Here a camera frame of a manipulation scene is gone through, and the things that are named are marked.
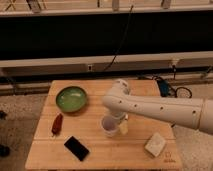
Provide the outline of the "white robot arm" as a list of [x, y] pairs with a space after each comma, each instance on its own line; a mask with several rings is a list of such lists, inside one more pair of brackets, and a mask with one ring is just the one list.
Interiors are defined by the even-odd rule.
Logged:
[[213, 100], [135, 96], [125, 80], [117, 79], [102, 103], [117, 118], [129, 112], [213, 135]]

